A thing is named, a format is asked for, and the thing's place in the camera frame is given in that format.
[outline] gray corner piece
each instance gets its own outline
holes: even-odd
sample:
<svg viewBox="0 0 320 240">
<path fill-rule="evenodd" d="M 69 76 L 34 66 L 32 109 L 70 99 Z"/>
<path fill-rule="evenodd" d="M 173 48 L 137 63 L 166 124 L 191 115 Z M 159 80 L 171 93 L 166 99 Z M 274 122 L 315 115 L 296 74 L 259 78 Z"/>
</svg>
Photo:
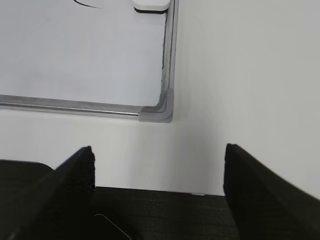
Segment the gray corner piece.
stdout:
<svg viewBox="0 0 320 240">
<path fill-rule="evenodd" d="M 174 115 L 175 94 L 173 89 L 161 93 L 156 106 L 145 106 L 139 113 L 140 122 L 170 123 Z"/>
</svg>

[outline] black marker line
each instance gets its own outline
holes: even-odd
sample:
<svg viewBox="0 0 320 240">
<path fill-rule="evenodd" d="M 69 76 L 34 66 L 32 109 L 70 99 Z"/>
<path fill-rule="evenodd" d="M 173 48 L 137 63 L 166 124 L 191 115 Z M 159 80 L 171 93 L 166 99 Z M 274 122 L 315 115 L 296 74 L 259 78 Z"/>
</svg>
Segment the black marker line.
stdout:
<svg viewBox="0 0 320 240">
<path fill-rule="evenodd" d="M 90 5 L 87 5 L 87 4 L 84 4 L 84 3 L 82 3 L 82 2 L 79 2 L 79 1 L 77 1 L 77 0 L 73 0 L 75 3 L 77 3 L 77 4 L 80 4 L 80 5 L 82 5 L 82 6 L 85 6 L 85 7 L 89 7 L 89 8 L 93 8 L 93 9 L 97 9 L 98 7 L 96 7 L 96 6 L 90 6 Z"/>
</svg>

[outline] aluminum frame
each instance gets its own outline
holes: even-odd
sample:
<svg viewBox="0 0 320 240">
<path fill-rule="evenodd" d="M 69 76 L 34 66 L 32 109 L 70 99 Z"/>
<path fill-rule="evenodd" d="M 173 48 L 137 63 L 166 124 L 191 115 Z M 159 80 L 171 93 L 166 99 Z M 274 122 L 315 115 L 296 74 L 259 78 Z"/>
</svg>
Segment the aluminum frame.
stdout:
<svg viewBox="0 0 320 240">
<path fill-rule="evenodd" d="M 163 44 L 161 94 L 156 106 L 117 105 L 50 98 L 0 94 L 0 108 L 76 115 L 137 119 L 141 122 L 169 123 L 174 112 L 174 78 L 179 0 L 167 11 Z"/>
</svg>

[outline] black object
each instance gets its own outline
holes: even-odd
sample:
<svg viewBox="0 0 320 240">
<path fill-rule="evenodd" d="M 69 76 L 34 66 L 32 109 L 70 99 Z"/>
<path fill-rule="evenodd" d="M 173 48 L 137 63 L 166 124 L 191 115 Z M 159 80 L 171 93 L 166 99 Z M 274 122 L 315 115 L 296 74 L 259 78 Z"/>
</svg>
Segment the black object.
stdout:
<svg viewBox="0 0 320 240">
<path fill-rule="evenodd" d="M 0 160 L 0 240 L 40 239 L 237 240 L 238 232 L 223 196 L 95 188 L 86 147 L 56 170 Z"/>
<path fill-rule="evenodd" d="M 0 239 L 89 236 L 86 206 L 95 190 L 94 161 L 90 147 L 80 149 L 55 171 L 38 163 L 2 161 Z"/>
<path fill-rule="evenodd" d="M 224 191 L 241 240 L 319 240 L 320 201 L 228 144 Z"/>
<path fill-rule="evenodd" d="M 151 10 L 140 10 L 140 9 L 134 8 L 134 10 L 140 14 L 166 14 L 168 12 L 168 9 L 163 11 L 151 11 Z"/>
<path fill-rule="evenodd" d="M 97 187 L 92 208 L 143 240 L 238 240 L 224 196 Z"/>
</svg>

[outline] whiteboard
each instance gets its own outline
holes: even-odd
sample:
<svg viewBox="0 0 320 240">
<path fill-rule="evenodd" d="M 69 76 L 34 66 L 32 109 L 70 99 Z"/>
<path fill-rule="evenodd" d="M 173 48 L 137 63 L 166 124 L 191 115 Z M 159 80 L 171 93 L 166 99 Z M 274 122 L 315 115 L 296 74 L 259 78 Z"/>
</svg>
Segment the whiteboard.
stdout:
<svg viewBox="0 0 320 240">
<path fill-rule="evenodd" d="M 1 0 L 0 95 L 155 106 L 166 15 L 82 2 Z"/>
</svg>

